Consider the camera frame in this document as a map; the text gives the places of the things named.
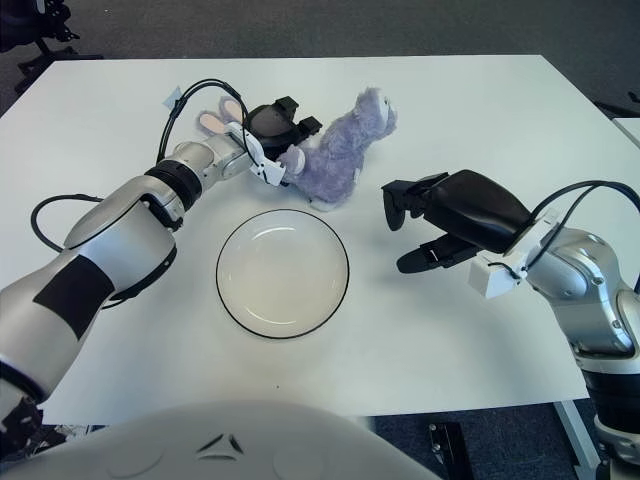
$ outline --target chair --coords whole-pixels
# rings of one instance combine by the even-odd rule
[[[25,78],[15,86],[22,95],[57,60],[100,60],[102,55],[79,55],[73,48],[52,51],[43,38],[68,42],[80,38],[65,25],[71,12],[64,0],[2,0],[0,2],[0,52],[35,43],[41,54],[18,64]]]

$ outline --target plush bunny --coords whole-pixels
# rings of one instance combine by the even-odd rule
[[[222,97],[218,103],[218,111],[220,114],[203,111],[198,117],[200,127],[204,128],[209,135],[224,133],[224,126],[227,123],[242,123],[242,109],[232,97]]]
[[[226,122],[241,121],[232,98],[222,98],[219,108],[220,117],[210,112],[200,115],[200,125],[213,133],[223,133]],[[392,133],[396,119],[380,89],[366,89],[358,95],[354,109],[329,126],[317,147],[310,142],[291,145],[278,157],[286,167],[283,181],[305,193],[312,207],[334,209],[353,193],[369,145]]]

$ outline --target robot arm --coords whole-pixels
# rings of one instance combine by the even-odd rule
[[[553,210],[533,221],[511,193],[468,170],[397,180],[383,191],[392,230],[408,210],[447,232],[401,257],[401,272],[475,257],[469,282],[485,297],[526,280],[546,298],[596,405],[602,443],[614,463],[640,470],[640,297],[620,277],[613,249],[596,235],[564,228],[566,217],[559,223]]]
[[[175,259],[172,233],[185,213],[215,183],[252,165],[231,134],[182,143],[82,217],[51,263],[0,291],[3,453],[22,447],[19,429],[71,366],[105,302],[157,280]]]

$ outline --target white table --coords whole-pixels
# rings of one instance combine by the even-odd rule
[[[379,189],[471,168],[530,208],[588,178],[640,190],[640,151],[539,56],[55,64],[0,119],[0,284],[52,258],[29,229],[38,201],[106,195],[144,172],[168,114],[162,102],[176,85],[211,76],[230,82],[249,108],[290,95],[301,105],[299,118],[315,115],[325,125],[368,85],[382,87],[397,107],[399,128],[368,152],[352,199],[319,214],[349,254],[346,298],[327,324],[296,340],[252,336],[231,320],[214,281],[227,236],[258,212],[310,210],[292,189],[248,174],[220,184],[189,212],[168,274],[100,316],[45,404],[45,421],[113,424],[187,402],[247,397],[380,415],[586,395],[551,309],[528,286],[486,301],[466,285],[468,264],[399,274],[395,260],[440,232],[421,220],[390,232]],[[170,148],[201,137],[195,116],[219,95],[192,98]],[[61,240],[87,208],[48,207],[43,226]],[[635,280],[640,222],[626,200],[596,191],[571,225],[607,239],[626,280]]]
[[[614,118],[613,123],[640,147],[640,118]]]

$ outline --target black cable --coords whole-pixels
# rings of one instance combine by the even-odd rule
[[[531,262],[529,262],[529,265],[527,265],[525,267],[525,270],[530,270],[531,267],[533,267],[536,263],[538,263],[540,261],[540,259],[542,258],[542,256],[545,253],[547,253],[547,251],[549,250],[549,247],[551,247],[551,244],[556,239],[556,237],[558,235],[560,235],[560,232],[562,231],[563,227],[566,225],[567,220],[569,220],[569,217],[571,216],[573,211],[576,209],[576,207],[580,204],[580,202],[584,199],[584,197],[589,195],[589,193],[591,193],[596,188],[598,188],[598,185],[595,185],[593,187],[588,188],[587,190],[585,190],[584,192],[582,192],[580,194],[580,196],[575,200],[575,202],[573,202],[571,207],[569,207],[569,210],[567,210],[567,213],[564,215],[564,218],[562,219],[562,221],[558,224],[558,226],[556,227],[555,231],[549,237],[549,240],[547,240],[547,242],[542,246],[542,248],[536,254],[536,256],[533,257],[533,260],[531,260]]]
[[[509,275],[514,280],[522,280],[522,277],[520,275],[518,275],[516,272],[514,272],[513,268],[511,268],[506,263],[503,263],[503,262],[491,262],[491,263],[487,264],[487,267],[494,267],[494,266],[503,267],[507,272],[509,272]]]
[[[203,88],[206,88],[206,87],[221,88],[222,90],[227,92],[229,95],[231,95],[240,104],[240,108],[242,110],[242,141],[243,141],[245,150],[249,155],[249,158],[251,159],[254,165],[258,166],[258,163],[253,158],[253,155],[251,155],[251,152],[249,152],[249,149],[247,148],[246,130],[245,130],[246,118],[249,116],[249,111],[247,110],[247,106],[242,101],[242,97],[240,96],[240,94],[231,85],[217,78],[205,78],[203,80],[200,80],[194,83],[193,85],[191,85],[189,88],[185,90],[185,92],[180,96],[180,98],[178,98],[175,101],[173,109],[171,110],[171,113],[169,113],[169,118],[167,119],[167,123],[164,126],[164,130],[162,131],[162,136],[160,137],[160,146],[158,148],[158,156],[156,158],[156,164],[159,163],[162,159],[164,159],[167,151],[167,143],[169,142],[169,136],[171,135],[171,130],[173,129],[173,124],[175,123],[176,119],[178,118],[178,116],[186,106],[187,102],[189,101],[189,98],[191,98],[191,96],[196,92],[198,92],[199,90],[202,90]]]
[[[33,233],[36,235],[36,237],[38,237],[38,239],[42,243],[44,243],[47,247],[55,250],[58,253],[60,253],[63,250],[63,248],[53,243],[51,240],[49,240],[49,238],[44,233],[42,233],[42,230],[40,230],[40,226],[38,225],[38,214],[40,213],[40,210],[42,210],[44,207],[46,207],[50,203],[57,202],[59,200],[81,200],[84,202],[100,203],[102,201],[102,198],[91,197],[89,195],[84,195],[82,193],[76,193],[73,195],[55,195],[53,197],[46,198],[45,200],[41,201],[38,205],[35,206],[35,208],[31,212],[31,229],[33,230]]]
[[[524,232],[524,230],[529,228],[536,221],[538,215],[540,215],[542,210],[547,205],[549,205],[551,202],[556,200],[558,197],[560,197],[562,195],[565,195],[565,194],[567,194],[567,193],[569,193],[569,192],[571,192],[573,190],[577,190],[577,189],[585,188],[585,187],[590,187],[590,188],[588,190],[586,190],[585,192],[583,192],[573,202],[573,204],[571,205],[571,207],[569,208],[569,210],[565,214],[564,218],[562,219],[562,221],[560,222],[560,224],[558,225],[558,227],[556,228],[554,233],[551,235],[551,237],[545,243],[545,245],[542,247],[542,249],[536,254],[536,256],[529,263],[529,265],[527,265],[525,267],[525,270],[529,270],[531,267],[533,267],[540,260],[540,258],[542,258],[542,255],[544,255],[549,250],[549,248],[551,247],[551,244],[556,239],[556,237],[560,234],[560,231],[565,226],[565,224],[569,220],[569,217],[571,216],[573,211],[576,209],[576,207],[580,204],[580,202],[589,193],[591,193],[596,188],[598,188],[598,187],[607,187],[607,188],[612,188],[612,189],[618,191],[619,193],[622,193],[625,197],[627,197],[631,201],[631,203],[633,203],[635,205],[635,207],[638,210],[638,212],[640,212],[640,196],[638,196],[638,194],[635,192],[635,190],[633,190],[630,186],[628,186],[628,185],[626,185],[624,183],[620,183],[620,182],[608,182],[608,181],[605,181],[605,180],[587,180],[587,181],[584,181],[584,182],[574,183],[573,185],[569,185],[567,187],[561,188],[560,190],[557,190],[556,192],[552,193],[547,198],[545,198],[542,202],[540,202],[538,204],[538,206],[536,206],[536,208],[534,208],[533,211],[531,212],[531,215],[529,216],[529,220],[527,220],[525,225],[520,229],[520,232],[518,233],[517,237],[519,237],[520,234],[522,232]],[[635,285],[633,290],[634,290],[634,292],[636,294],[640,294],[640,275],[638,276],[638,280],[636,281],[636,285]]]

